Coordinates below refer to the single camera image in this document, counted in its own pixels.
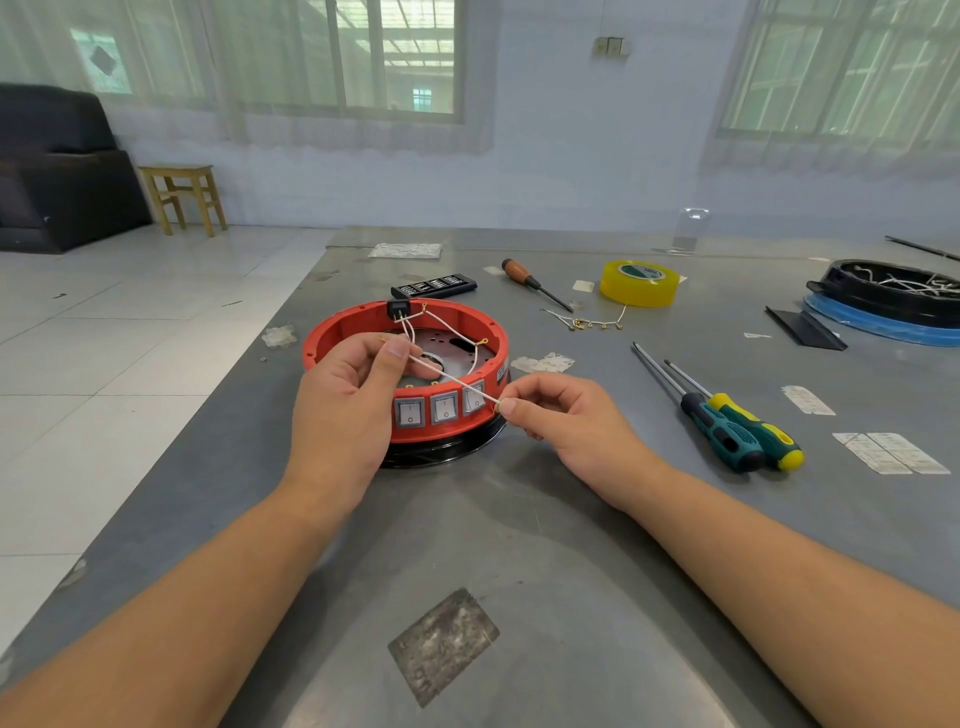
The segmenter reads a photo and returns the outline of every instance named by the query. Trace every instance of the white tile floor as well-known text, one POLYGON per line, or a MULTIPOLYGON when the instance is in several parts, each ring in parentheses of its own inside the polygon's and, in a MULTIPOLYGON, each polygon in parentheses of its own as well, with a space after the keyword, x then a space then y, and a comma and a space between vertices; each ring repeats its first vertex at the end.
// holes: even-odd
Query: white tile floor
POLYGON ((149 227, 0 253, 0 653, 333 234, 149 227))

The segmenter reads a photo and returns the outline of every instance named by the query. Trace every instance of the wooden stool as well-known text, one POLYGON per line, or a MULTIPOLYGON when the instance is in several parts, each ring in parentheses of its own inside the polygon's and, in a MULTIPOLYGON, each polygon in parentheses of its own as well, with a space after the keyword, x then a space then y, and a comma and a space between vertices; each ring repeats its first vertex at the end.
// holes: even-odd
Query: wooden stool
POLYGON ((177 213, 177 222, 180 227, 186 230, 186 220, 183 219, 183 207, 180 206, 180 197, 193 197, 197 200, 200 208, 200 218, 204 221, 204 230, 207 237, 213 237, 213 225, 210 224, 210 213, 208 207, 213 207, 217 211, 217 217, 220 218, 220 227, 227 229, 227 218, 224 217, 224 209, 220 205, 220 193, 217 191, 217 183, 213 181, 213 166, 210 164, 152 164, 150 166, 140 167, 143 178, 147 183, 147 191, 150 193, 150 199, 154 201, 156 207, 156 217, 159 220, 163 231, 172 235, 170 230, 170 221, 167 219, 167 213, 164 205, 170 203, 174 206, 174 212, 177 213), (166 189, 157 189, 154 177, 162 177, 166 189), (174 177, 190 180, 189 186, 174 184, 174 177), (202 184, 206 177, 206 186, 202 184), (210 201, 206 200, 204 193, 210 194, 210 201))

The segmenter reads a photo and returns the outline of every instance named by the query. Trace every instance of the orange handled screwdriver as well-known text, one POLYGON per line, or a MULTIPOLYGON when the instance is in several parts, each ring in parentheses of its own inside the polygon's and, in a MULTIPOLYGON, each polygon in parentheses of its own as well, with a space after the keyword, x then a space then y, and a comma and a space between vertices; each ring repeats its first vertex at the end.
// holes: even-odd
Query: orange handled screwdriver
POLYGON ((570 308, 566 303, 554 296, 550 291, 540 285, 540 282, 533 277, 533 274, 530 273, 526 268, 517 263, 513 258, 508 257, 500 266, 503 268, 503 272, 506 273, 511 280, 515 280, 520 285, 525 285, 527 288, 533 288, 535 291, 540 291, 545 293, 551 299, 559 303, 570 313, 573 313, 573 309, 570 308))

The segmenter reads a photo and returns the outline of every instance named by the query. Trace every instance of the black leather sofa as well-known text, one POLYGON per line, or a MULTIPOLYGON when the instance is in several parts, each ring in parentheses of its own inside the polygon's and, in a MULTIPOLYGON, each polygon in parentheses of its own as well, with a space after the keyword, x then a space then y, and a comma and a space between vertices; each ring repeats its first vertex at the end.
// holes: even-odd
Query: black leather sofa
POLYGON ((59 254, 152 222, 96 96, 0 84, 0 250, 59 254))

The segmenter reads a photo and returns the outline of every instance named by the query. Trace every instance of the red circular housing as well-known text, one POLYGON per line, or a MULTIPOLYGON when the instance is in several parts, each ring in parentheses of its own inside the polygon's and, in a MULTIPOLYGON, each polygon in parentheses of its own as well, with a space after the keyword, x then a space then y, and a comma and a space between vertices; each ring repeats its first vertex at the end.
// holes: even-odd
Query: red circular housing
MULTIPOLYGON (((492 317, 462 303, 413 299, 411 313, 420 313, 424 306, 472 341, 487 339, 486 346, 494 356, 463 377, 463 382, 499 399, 507 384, 509 370, 509 344, 503 328, 492 317)), ((443 327, 430 316, 418 316, 410 324, 414 328, 443 327)), ((401 326, 387 315, 385 301, 362 303, 334 314, 310 332, 303 342, 303 366, 312 368, 348 336, 367 331, 403 333, 401 326)), ((495 416, 492 402, 455 381, 404 387, 394 392, 394 431, 390 442, 407 444, 441 440, 474 429, 495 416)))

